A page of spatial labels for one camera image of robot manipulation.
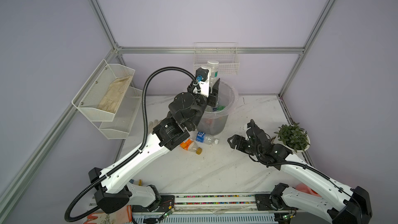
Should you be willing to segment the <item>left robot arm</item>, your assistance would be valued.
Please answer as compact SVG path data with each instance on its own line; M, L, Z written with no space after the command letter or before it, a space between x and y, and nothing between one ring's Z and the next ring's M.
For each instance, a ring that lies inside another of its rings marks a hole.
M167 117L150 130L148 126L146 94L150 82L160 73L178 71L189 76L191 83L186 92L179 93L169 104ZM195 131L208 106L218 101L220 81L211 82L212 69L199 67L195 74L181 67L167 66L153 72L146 80L142 93L144 124L143 141L123 158L107 168L94 168L89 172L91 184L79 193L67 207L64 219L68 223L81 220L98 210L114 213L126 205L139 205L149 211L158 208L161 197L156 187L137 186L130 180L143 168L186 141ZM71 213L79 200L95 189L96 207L72 217Z

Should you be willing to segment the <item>blue label bottle top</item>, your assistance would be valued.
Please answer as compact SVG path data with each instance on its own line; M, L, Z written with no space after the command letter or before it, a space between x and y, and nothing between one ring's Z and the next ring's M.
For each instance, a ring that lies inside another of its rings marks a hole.
M219 139L218 138L216 138L216 137L214 137L212 135L206 134L204 132L200 132L200 131L198 131L194 135L194 138L195 138L195 140L197 142L203 143L203 144L207 144L207 145L212 145L212 144L217 145L217 144L219 144Z

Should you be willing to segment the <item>clear bottle green cap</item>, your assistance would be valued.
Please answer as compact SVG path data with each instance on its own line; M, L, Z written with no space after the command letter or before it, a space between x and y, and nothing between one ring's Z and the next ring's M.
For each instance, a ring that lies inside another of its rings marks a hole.
M207 61L207 66L211 70L210 74L210 87L212 88L216 81L218 80L218 69L219 69L219 62L216 60L209 60Z

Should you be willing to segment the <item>orange label bottle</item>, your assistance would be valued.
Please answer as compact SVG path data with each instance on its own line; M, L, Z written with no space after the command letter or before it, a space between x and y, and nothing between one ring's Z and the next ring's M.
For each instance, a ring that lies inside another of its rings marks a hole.
M202 153L202 148L199 147L198 144L191 139L186 139L184 142L180 144L180 147L186 151L193 152L197 155L200 155Z

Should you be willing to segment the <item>white mesh two-tier shelf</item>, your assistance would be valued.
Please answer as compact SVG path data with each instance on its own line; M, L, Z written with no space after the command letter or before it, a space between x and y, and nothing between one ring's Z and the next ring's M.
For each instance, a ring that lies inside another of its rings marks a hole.
M142 102L132 86L135 70L103 60L72 99L72 105L107 139L126 139Z

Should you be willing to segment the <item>grey bin with plastic liner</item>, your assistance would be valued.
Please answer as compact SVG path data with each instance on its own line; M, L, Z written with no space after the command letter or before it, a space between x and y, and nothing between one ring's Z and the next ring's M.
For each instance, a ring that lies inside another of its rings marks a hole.
M216 105L226 106L221 112L213 112L208 106L197 127L197 130L209 135L218 135L226 127L228 117L234 112L238 102L237 90L227 82L221 81L219 85L218 103Z

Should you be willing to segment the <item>green soda bottle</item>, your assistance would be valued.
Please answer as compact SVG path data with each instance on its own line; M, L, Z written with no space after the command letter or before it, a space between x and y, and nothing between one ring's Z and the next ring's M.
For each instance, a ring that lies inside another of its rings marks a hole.
M225 110L225 108L226 108L226 106L219 105L219 106L217 106L217 107L213 107L213 108L212 108L212 111L213 111L214 113L215 113L215 112L221 112L221 111Z

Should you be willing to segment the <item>pink watering can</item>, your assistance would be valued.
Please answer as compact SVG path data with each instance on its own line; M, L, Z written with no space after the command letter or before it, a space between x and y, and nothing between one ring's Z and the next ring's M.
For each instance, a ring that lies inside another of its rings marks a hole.
M320 195L318 193L316 193L314 190L312 190L309 186L307 186L304 183L300 183L295 187L296 190L306 193L306 194L310 194L316 197L320 197Z

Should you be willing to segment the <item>potted green plant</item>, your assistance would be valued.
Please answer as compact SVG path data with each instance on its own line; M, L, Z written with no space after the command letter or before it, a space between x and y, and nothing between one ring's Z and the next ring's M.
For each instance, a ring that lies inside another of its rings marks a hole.
M281 144L295 153L305 152L310 148L308 132L299 123L283 124L271 138L273 144Z

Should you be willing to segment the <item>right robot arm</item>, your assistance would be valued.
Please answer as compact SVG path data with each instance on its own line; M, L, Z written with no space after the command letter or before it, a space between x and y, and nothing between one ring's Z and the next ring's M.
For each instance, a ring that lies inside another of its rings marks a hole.
M274 144L254 120L247 124L246 135L228 138L232 149L247 154L254 162L293 176L316 192L301 192L287 184L277 184L267 200L258 200L278 211L296 208L331 224L368 224L373 216L369 193L360 186L352 188L312 167L282 144Z

